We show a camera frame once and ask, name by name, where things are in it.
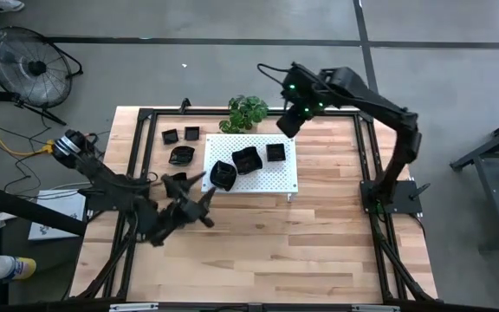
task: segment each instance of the green plant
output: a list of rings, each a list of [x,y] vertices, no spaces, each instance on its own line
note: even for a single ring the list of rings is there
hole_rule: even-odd
[[[229,101],[230,117],[221,120],[219,128],[224,133],[243,133],[267,117],[267,103],[256,96],[238,95]]]

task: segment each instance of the electric fan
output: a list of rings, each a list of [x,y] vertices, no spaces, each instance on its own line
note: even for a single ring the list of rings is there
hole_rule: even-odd
[[[67,58],[78,64],[75,73]],[[19,107],[47,114],[67,99],[72,78],[81,74],[81,64],[45,36],[21,27],[0,29],[0,86]]]

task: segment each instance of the wooden tabletop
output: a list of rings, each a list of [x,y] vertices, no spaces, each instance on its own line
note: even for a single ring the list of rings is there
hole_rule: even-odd
[[[107,144],[105,164],[126,172],[139,107],[117,107]],[[217,116],[159,116],[150,172],[201,172],[206,133],[219,133]],[[259,124],[255,133],[279,133],[276,118]],[[185,141],[184,127],[199,126],[200,140]],[[395,133],[376,123],[380,156],[386,165]],[[164,146],[161,132],[177,128],[179,143]],[[145,149],[142,135],[136,173]],[[365,137],[367,149],[369,138]],[[187,167],[168,164],[175,146],[196,149]],[[215,227],[189,224],[175,231],[165,246],[137,244],[129,301],[150,302],[305,302],[378,303],[379,278],[367,215],[361,210],[362,180],[353,121],[347,117],[317,117],[296,136],[299,193],[286,195],[216,194],[209,217]],[[405,179],[408,172],[403,172]],[[165,190],[151,197],[165,207]],[[201,182],[191,195],[201,196]],[[71,296],[83,291],[109,257],[117,214],[106,212],[87,227]],[[395,215],[399,253],[425,291],[436,297],[422,231],[406,215]],[[386,266],[396,294],[393,269]],[[122,263],[115,279],[116,290]]]

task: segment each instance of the perforated board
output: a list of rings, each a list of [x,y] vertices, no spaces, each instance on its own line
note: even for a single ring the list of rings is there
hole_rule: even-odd
[[[268,144],[284,144],[286,160],[267,161]],[[263,168],[245,175],[237,175],[230,191],[217,188],[222,193],[297,193],[298,172],[295,158],[295,141],[284,134],[207,134],[205,137],[202,192],[213,187],[209,177],[218,160],[234,165],[232,152],[255,146],[263,162]]]

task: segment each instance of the shoe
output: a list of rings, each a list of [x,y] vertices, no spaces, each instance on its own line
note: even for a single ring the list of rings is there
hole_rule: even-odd
[[[0,13],[18,12],[24,9],[24,3],[17,0],[0,0]]]

